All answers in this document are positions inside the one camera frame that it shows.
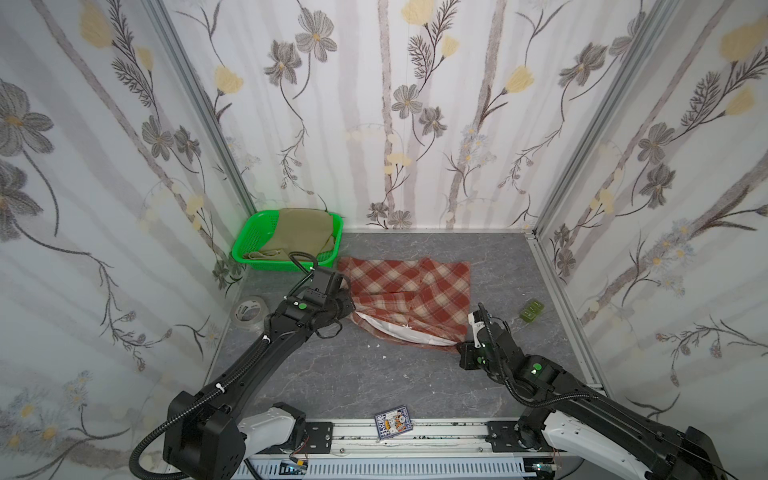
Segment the red plaid skirt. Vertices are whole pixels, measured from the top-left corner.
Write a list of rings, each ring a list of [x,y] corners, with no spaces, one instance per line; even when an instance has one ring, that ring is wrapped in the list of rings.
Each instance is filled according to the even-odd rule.
[[[468,262],[363,260],[343,257],[355,311],[350,320],[380,339],[450,351],[469,331],[471,266]]]

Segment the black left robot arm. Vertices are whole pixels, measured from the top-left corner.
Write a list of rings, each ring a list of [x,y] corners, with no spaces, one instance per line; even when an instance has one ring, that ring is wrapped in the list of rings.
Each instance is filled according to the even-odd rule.
[[[246,457],[262,451],[243,424],[251,397],[310,337],[355,310],[345,276],[314,267],[266,319],[256,340],[198,393],[180,392],[167,419],[134,448],[129,470],[138,479],[230,479]]]

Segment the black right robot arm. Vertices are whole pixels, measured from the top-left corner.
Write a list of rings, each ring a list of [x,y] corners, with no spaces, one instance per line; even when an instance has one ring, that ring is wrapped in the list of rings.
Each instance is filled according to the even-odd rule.
[[[524,406],[514,445],[575,454],[623,479],[729,479],[712,439],[644,417],[599,393],[556,362],[526,354],[484,306],[469,313],[472,338],[458,350],[465,370],[482,370]]]

